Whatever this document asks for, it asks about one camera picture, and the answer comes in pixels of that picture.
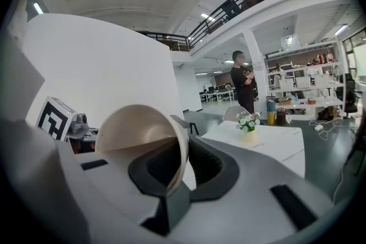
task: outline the desk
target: desk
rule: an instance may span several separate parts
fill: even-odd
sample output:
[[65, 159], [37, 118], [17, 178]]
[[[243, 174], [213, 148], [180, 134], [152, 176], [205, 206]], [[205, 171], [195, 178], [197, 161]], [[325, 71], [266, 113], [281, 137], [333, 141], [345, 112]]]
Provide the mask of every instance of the desk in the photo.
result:
[[297, 127], [256, 126], [257, 141], [244, 142], [243, 132], [236, 129], [237, 122], [223, 121], [212, 127], [202, 138], [228, 143], [230, 145], [265, 154], [279, 161], [287, 168], [305, 177], [305, 151], [303, 133]]
[[231, 91], [222, 91], [222, 92], [217, 91], [217, 92], [215, 93], [215, 95], [216, 95], [216, 97], [217, 97], [217, 100], [218, 100], [218, 95], [226, 95], [226, 94], [229, 94], [230, 101], [231, 101], [231, 94], [233, 94], [233, 100], [234, 100], [234, 91], [233, 91], [233, 90], [231, 90]]

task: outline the flower arrangement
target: flower arrangement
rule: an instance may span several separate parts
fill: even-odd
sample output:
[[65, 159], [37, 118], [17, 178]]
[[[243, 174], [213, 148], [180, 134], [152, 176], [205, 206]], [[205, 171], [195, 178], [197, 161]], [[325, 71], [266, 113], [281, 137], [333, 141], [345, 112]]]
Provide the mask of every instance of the flower arrangement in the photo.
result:
[[238, 121], [237, 129], [240, 129], [244, 132], [251, 132], [256, 128], [256, 125], [259, 125], [261, 122], [259, 121], [260, 113], [256, 112], [255, 114], [248, 114], [245, 112], [241, 112], [236, 115], [236, 119]]

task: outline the black pants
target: black pants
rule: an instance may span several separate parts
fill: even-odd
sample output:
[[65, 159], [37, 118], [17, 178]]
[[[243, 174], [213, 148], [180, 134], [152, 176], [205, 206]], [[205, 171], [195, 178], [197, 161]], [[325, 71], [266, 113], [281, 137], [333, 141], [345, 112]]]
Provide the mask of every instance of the black pants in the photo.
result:
[[254, 99], [251, 99], [250, 101], [244, 100], [244, 99], [238, 99], [239, 105], [244, 107], [249, 113], [254, 113]]

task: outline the skin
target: skin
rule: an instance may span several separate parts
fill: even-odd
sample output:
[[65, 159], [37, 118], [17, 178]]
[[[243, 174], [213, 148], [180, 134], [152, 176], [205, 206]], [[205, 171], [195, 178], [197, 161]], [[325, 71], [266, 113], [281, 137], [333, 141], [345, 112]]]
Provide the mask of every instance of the skin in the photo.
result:
[[[239, 54], [236, 60], [234, 60], [234, 66], [235, 68], [240, 68], [245, 63], [245, 55]], [[250, 85], [252, 83], [252, 79], [254, 78], [254, 73], [250, 72], [246, 75], [247, 80], [244, 82], [244, 85]]]

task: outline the curved white partition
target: curved white partition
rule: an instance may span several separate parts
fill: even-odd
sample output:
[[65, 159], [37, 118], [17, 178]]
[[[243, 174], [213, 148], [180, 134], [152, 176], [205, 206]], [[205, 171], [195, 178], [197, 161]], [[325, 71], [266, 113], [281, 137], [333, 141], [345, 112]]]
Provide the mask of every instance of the curved white partition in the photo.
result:
[[182, 117], [169, 48], [135, 31], [92, 18], [42, 14], [28, 23], [23, 50], [46, 80], [26, 118], [32, 125], [47, 95], [86, 113], [92, 127], [131, 104]]

